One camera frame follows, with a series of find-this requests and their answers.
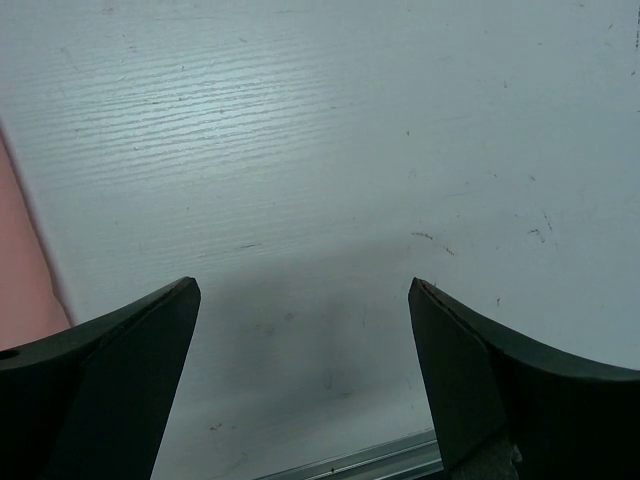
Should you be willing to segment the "pink t shirt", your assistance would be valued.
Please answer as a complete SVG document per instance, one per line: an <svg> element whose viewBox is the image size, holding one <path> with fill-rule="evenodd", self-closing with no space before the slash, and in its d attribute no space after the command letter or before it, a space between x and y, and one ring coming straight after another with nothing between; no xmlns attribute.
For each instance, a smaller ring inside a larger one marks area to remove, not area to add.
<svg viewBox="0 0 640 480"><path fill-rule="evenodd" d="M1 144L1 348L70 327L30 219L5 143Z"/></svg>

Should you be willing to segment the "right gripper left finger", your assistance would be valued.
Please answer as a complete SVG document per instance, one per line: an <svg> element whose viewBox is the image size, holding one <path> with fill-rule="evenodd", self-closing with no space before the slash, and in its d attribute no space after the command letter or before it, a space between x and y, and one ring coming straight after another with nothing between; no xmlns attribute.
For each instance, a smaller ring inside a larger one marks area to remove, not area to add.
<svg viewBox="0 0 640 480"><path fill-rule="evenodd" d="M150 478L200 302L184 277L2 351L2 478Z"/></svg>

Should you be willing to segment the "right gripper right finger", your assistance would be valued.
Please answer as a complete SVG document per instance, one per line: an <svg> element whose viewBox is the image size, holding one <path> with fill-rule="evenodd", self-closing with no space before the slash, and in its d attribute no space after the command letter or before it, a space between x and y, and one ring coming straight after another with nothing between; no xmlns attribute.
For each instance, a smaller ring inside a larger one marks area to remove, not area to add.
<svg viewBox="0 0 640 480"><path fill-rule="evenodd" d="M637 371L543 344L422 279L408 301L448 477L638 477Z"/></svg>

